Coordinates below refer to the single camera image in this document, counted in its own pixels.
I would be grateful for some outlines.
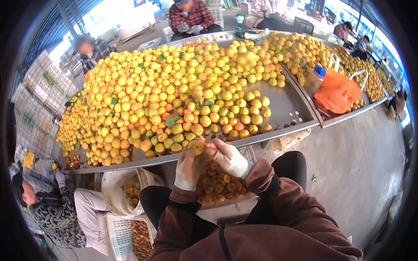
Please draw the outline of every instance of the gray pants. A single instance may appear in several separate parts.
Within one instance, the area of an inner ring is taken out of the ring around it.
[[[107,254],[109,234],[106,214],[98,211],[109,211],[102,193],[83,188],[74,191],[74,203],[77,220],[86,236],[86,247],[92,247],[104,255]]]

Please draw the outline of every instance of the plastic bottle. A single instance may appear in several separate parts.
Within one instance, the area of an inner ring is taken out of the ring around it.
[[[309,97],[312,98],[319,87],[321,87],[321,84],[324,81],[324,76],[325,69],[319,65],[315,66],[315,68],[309,73],[305,80],[305,84],[303,85],[303,88]]]
[[[235,15],[235,35],[244,38],[246,31],[245,16],[241,13]]]

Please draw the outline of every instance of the blue bottle cap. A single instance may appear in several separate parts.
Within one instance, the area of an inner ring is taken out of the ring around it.
[[[315,70],[316,74],[318,74],[320,77],[324,77],[325,76],[325,69],[322,68],[321,66],[315,65],[315,69],[314,70]]]

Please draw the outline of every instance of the white work glove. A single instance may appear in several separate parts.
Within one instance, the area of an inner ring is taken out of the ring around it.
[[[179,33],[184,33],[184,32],[186,32],[188,29],[189,29],[188,24],[187,24],[187,23],[185,23],[185,22],[183,22],[183,21],[181,21],[181,22],[178,24],[178,26],[177,26],[177,31],[178,31]]]
[[[187,33],[194,33],[194,34],[200,34],[200,31],[203,30],[203,26],[201,25],[194,25],[191,27],[190,31],[188,31]]]
[[[187,146],[185,146],[177,161],[176,180],[174,181],[176,187],[187,191],[196,190],[199,171],[194,158],[194,150],[188,150]]]
[[[234,146],[226,144],[218,138],[211,140],[211,142],[216,145],[217,149],[212,147],[205,149],[209,158],[228,174],[245,179],[252,169],[253,163],[246,160]]]
[[[66,186],[66,183],[65,183],[65,174],[62,173],[62,171],[59,168],[56,169],[55,179],[56,179],[56,181],[58,183],[58,187],[62,188],[62,187],[65,187]]]

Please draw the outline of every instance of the metal tray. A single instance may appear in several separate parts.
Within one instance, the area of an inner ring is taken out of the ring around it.
[[[305,89],[301,86],[301,84],[299,83],[299,81],[296,79],[296,77],[290,72],[290,70],[287,68],[286,64],[284,64],[283,62],[281,62],[282,66],[283,66],[283,71],[282,73],[285,71],[287,73],[286,77],[288,77],[293,81],[293,84],[299,87],[299,90],[303,93],[303,95],[305,96],[306,100],[308,101],[308,103],[310,104],[311,108],[313,109],[318,121],[319,121],[319,125],[321,126],[321,128],[325,128],[331,125],[334,125],[336,123],[345,121],[347,119],[350,119],[354,116],[357,116],[365,111],[368,111],[370,109],[373,109],[374,107],[376,107],[377,105],[385,102],[387,100],[387,97],[376,101],[372,104],[370,104],[369,98],[367,97],[367,94],[365,92],[362,92],[360,94],[360,97],[366,102],[366,105],[363,108],[360,108],[358,110],[346,113],[346,114],[330,114],[330,113],[326,113],[320,109],[318,109],[318,106],[316,105],[316,101],[312,100],[309,95],[306,93]]]
[[[196,40],[201,40],[203,38],[209,39],[207,43],[214,42],[213,38],[216,37],[216,42],[219,43],[219,46],[228,46],[233,40],[237,40],[233,36],[233,31],[230,32],[218,32],[218,33],[209,33],[205,35],[198,35],[195,37],[190,37],[187,39],[183,39],[180,41],[175,41],[172,43],[169,43],[168,45],[174,45],[176,47],[181,47],[183,42],[191,42]],[[268,84],[267,81],[257,81],[254,84],[248,84],[243,88],[244,91],[254,91],[259,89],[261,96],[266,96],[270,99],[270,105],[269,108],[271,109],[272,116],[269,118],[263,119],[263,124],[268,123],[272,126],[273,129],[279,128],[277,130],[273,130],[272,132],[259,134],[255,136],[251,136],[249,138],[245,139],[239,139],[236,141],[231,142],[236,147],[243,147],[248,146],[251,144],[266,142],[270,139],[274,139],[277,137],[281,137],[293,132],[298,132],[303,129],[307,129],[310,127],[314,127],[319,125],[319,121],[315,115],[314,110],[309,105],[308,101],[306,100],[305,96],[301,92],[301,90],[296,87],[294,84],[294,81],[291,80],[289,74],[286,72],[283,72],[286,77],[286,85],[284,88],[279,88],[277,86],[271,86]],[[283,128],[285,124],[291,124],[292,120],[296,120],[296,125],[290,126],[287,128]],[[222,130],[220,129],[220,132],[216,133],[216,136],[219,134],[222,134]],[[83,149],[78,150],[78,148],[75,149],[75,154],[84,151]],[[90,167],[82,168],[79,170],[66,170],[64,171],[65,174],[84,174],[84,173],[95,173],[95,172],[105,172],[105,171],[111,171],[111,170],[124,170],[134,167],[148,167],[153,165],[159,165],[167,162],[176,161],[180,154],[168,154],[164,156],[159,156],[152,159],[146,159],[145,153],[139,149],[134,149],[133,155],[132,155],[132,161],[117,165],[111,165],[108,167]]]

